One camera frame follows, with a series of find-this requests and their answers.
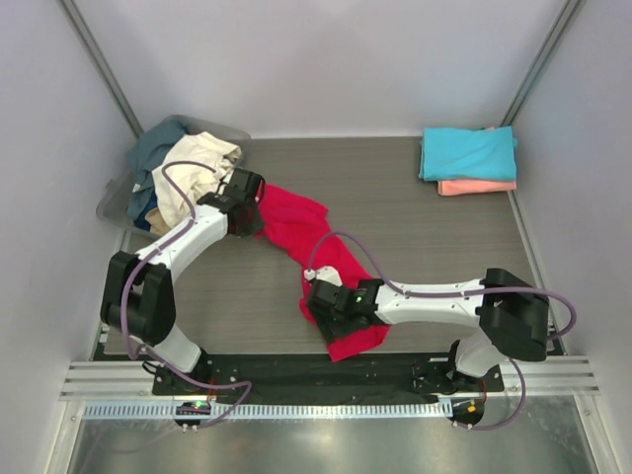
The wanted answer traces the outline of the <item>red pink t shirt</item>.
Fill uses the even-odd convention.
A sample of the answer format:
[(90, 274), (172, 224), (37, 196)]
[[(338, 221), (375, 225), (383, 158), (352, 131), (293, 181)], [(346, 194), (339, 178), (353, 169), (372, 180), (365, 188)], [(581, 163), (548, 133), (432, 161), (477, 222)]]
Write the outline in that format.
[[(259, 212), (264, 222), (262, 235), (306, 271), (314, 246), (332, 230), (328, 222), (329, 209), (309, 197), (267, 184), (259, 202)], [(351, 288), (370, 278), (338, 237), (327, 239), (317, 252), (313, 267), (319, 269), (324, 266), (337, 269), (343, 284)], [(337, 362), (375, 349), (383, 343), (388, 331), (387, 326), (370, 327), (327, 344), (330, 359)]]

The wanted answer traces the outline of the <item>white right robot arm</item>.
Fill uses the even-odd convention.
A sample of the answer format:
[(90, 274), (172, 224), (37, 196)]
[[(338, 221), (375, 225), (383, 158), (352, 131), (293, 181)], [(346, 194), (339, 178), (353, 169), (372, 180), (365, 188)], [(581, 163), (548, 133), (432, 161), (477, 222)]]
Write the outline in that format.
[(453, 342), (439, 367), (413, 368), (414, 389), (422, 395), (474, 391), (488, 372), (507, 358), (541, 362), (547, 358), (549, 300), (513, 274), (489, 269), (481, 279), (455, 284), (414, 285), (380, 278), (344, 285), (326, 266), (307, 270), (307, 308), (325, 343), (332, 346), (369, 330), (404, 323), (437, 323), (472, 329)]

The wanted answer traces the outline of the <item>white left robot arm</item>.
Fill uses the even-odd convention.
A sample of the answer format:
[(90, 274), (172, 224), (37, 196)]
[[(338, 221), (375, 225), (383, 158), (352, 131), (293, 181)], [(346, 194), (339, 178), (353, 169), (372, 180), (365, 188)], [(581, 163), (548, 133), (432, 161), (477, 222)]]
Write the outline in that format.
[(120, 331), (129, 357), (147, 350), (175, 372), (175, 382), (188, 394), (199, 394), (207, 387), (208, 358), (177, 326), (174, 283), (201, 253), (224, 237), (252, 236), (263, 230), (258, 199), (265, 189), (261, 175), (242, 168), (221, 181), (217, 191), (197, 200), (175, 188), (189, 217), (140, 251), (119, 251), (110, 259), (101, 321)]

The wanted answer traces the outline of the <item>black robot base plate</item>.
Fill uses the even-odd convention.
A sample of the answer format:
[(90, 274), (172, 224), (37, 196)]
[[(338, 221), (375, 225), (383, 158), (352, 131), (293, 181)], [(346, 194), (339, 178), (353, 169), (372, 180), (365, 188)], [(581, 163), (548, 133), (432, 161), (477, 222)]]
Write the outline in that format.
[(416, 404), (434, 394), (505, 389), (497, 365), (481, 382), (465, 381), (457, 389), (448, 384), (446, 372), (447, 355), (442, 353), (371, 353), (339, 362), (325, 354), (212, 355), (206, 382), (249, 381), (247, 404), (289, 406)]

